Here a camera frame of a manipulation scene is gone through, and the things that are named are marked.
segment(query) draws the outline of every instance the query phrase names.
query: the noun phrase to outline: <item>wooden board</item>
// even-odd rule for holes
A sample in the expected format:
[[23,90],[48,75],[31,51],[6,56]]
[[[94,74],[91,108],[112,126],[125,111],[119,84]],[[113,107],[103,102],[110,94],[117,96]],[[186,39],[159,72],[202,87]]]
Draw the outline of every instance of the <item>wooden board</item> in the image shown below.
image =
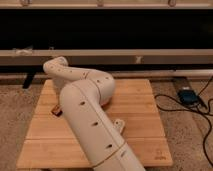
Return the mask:
[[[90,164],[63,117],[51,114],[57,103],[51,80],[44,84],[17,168],[87,168]],[[104,106],[112,122],[125,120],[123,137],[144,166],[169,166],[172,159],[148,80],[116,80]]]

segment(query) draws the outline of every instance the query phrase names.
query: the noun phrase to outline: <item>robot arm segment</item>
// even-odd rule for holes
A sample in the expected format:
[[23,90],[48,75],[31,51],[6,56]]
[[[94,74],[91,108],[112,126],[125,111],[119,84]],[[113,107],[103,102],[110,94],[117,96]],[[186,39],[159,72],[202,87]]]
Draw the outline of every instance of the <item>robot arm segment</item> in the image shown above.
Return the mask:
[[57,58],[45,63],[44,70],[56,81],[66,80],[60,87],[60,106],[94,170],[144,171],[100,106],[113,94],[113,77],[67,66],[64,58]]

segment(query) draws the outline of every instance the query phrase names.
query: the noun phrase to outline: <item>floor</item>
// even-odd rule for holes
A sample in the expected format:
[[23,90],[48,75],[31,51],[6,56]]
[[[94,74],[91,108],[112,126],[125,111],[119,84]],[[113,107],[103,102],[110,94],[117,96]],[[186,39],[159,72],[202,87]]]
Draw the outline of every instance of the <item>floor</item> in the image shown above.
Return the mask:
[[[29,89],[22,89],[24,76],[0,75],[0,171],[15,171],[27,128],[32,118],[39,93],[45,77],[36,77]],[[206,79],[192,80],[191,85],[199,91]],[[176,92],[170,80],[152,80],[155,94],[164,93],[176,98]],[[213,83],[203,93],[203,99],[213,97]],[[171,109],[176,104],[164,98],[158,104]],[[202,139],[207,131],[203,118],[188,112],[162,112],[161,119],[166,132],[168,144],[174,160],[172,167],[147,168],[148,171],[210,171],[202,150]],[[208,139],[207,150],[213,160],[213,133]]]

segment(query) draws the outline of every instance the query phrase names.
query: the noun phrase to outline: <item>black cable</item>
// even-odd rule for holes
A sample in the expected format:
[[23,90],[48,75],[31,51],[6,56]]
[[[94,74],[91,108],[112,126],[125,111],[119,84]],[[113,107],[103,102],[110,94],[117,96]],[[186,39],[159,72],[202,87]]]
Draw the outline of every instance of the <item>black cable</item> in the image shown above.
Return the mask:
[[213,80],[213,76],[209,79],[209,81],[207,82],[207,84],[201,89],[201,91],[197,94],[198,96],[200,96],[203,91],[209,86],[209,84],[212,82]]
[[[204,92],[204,90],[206,90],[206,88],[209,86],[209,84],[211,83],[212,80],[213,80],[213,76],[209,79],[209,81],[207,82],[207,84],[201,89],[201,91],[198,93],[197,96],[200,96]],[[186,106],[186,105],[183,105],[181,102],[179,102],[178,100],[176,100],[175,98],[173,98],[173,97],[171,97],[169,95],[166,95],[166,94],[157,94],[155,96],[155,99],[157,100],[157,98],[159,98],[159,97],[166,97],[166,98],[174,101],[175,103],[177,103],[178,105],[180,105],[180,106],[183,107],[183,108],[178,108],[178,109],[165,109],[165,108],[162,108],[161,106],[159,106],[157,104],[157,107],[160,110],[162,110],[162,111],[166,111],[166,112],[187,111],[187,112],[192,112],[192,113],[195,113],[195,114],[199,114],[204,119],[206,119],[206,121],[208,122],[208,125],[209,125],[209,129],[208,129],[207,133],[205,134],[205,136],[203,138],[202,146],[203,146],[203,152],[204,152],[205,157],[207,158],[209,164],[213,167],[213,162],[209,158],[209,155],[208,155],[207,150],[206,150],[206,141],[207,141],[209,135],[212,132],[212,123],[211,123],[210,119],[208,118],[208,116],[213,116],[213,114],[211,113],[211,102],[213,101],[213,98],[211,98],[211,99],[208,100],[207,111],[203,112],[203,111],[201,111],[199,109],[200,103],[197,103],[194,106]]]
[[210,119],[209,119],[207,116],[205,116],[205,115],[201,115],[201,116],[207,120],[208,125],[209,125],[209,129],[208,129],[206,135],[205,135],[204,138],[203,138],[203,144],[202,144],[202,145],[203,145],[203,152],[204,152],[204,155],[206,156],[208,162],[209,162],[210,165],[213,167],[213,162],[212,162],[211,159],[209,158],[209,155],[208,155],[207,150],[206,150],[206,141],[207,141],[207,139],[208,139],[210,133],[212,132],[212,123],[211,123]]

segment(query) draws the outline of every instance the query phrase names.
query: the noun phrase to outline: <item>black panel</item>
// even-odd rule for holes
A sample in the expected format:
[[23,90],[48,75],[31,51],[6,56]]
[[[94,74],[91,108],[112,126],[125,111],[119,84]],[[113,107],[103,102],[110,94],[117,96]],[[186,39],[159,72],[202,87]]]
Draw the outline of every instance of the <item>black panel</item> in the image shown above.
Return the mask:
[[213,10],[0,10],[0,49],[212,49]]

